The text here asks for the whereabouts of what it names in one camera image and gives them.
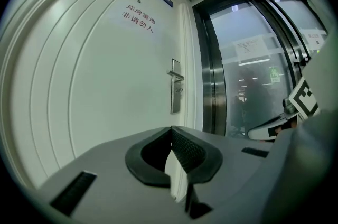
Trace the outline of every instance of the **black slot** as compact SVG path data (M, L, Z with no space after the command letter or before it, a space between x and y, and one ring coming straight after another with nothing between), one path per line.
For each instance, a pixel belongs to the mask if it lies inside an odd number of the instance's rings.
M81 172L52 202L51 206L70 216L83 195L97 176L89 172Z
M242 149L243 153L247 153L247 154L252 154L255 156L260 156L260 157L267 157L269 152L268 151L263 151L263 150L259 150L259 149L254 149L254 148L249 148L246 147L244 149Z

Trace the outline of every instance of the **glass door handle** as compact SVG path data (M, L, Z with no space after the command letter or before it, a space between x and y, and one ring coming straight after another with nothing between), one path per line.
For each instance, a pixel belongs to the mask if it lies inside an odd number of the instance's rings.
M180 75L180 74L174 72L173 70L167 70L167 74L168 74L169 76L172 76L172 77L174 77L174 78L177 78L178 80L177 80L176 82L178 82L178 81L183 81L183 80L184 80L184 76L182 76L182 75Z

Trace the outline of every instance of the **metal door frame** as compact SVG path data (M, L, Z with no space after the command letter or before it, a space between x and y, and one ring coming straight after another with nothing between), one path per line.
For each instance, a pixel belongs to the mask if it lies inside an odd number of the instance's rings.
M283 11L281 7L277 7L289 24L287 24L283 20L283 17L269 4L269 1L272 2L273 0L204 0L193 7L201 50L203 131L205 132L224 136L226 133L227 121L227 98L224 70L218 40L210 20L210 15L239 3L247 2L253 5L263 15L277 35L277 39L284 50L293 88L302 77L301 62L305 62L306 57L308 59L311 58L307 46L305 45L298 28L285 11ZM309 8L306 0L301 1ZM301 43L305 49L306 56L303 56L298 43Z

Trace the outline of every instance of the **door handle plate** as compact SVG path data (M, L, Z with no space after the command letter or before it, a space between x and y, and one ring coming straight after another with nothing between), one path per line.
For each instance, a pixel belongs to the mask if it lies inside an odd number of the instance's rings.
M181 64L172 59L172 70L168 70L167 74L171 76L170 114L175 114L180 112L181 109L182 81L184 80L184 76L181 75Z

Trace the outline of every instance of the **green sign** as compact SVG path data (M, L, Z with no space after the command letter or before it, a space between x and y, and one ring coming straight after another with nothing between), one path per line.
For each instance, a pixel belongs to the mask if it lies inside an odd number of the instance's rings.
M277 67L270 68L270 79L271 79L271 83L280 82L280 76L279 76L279 71Z

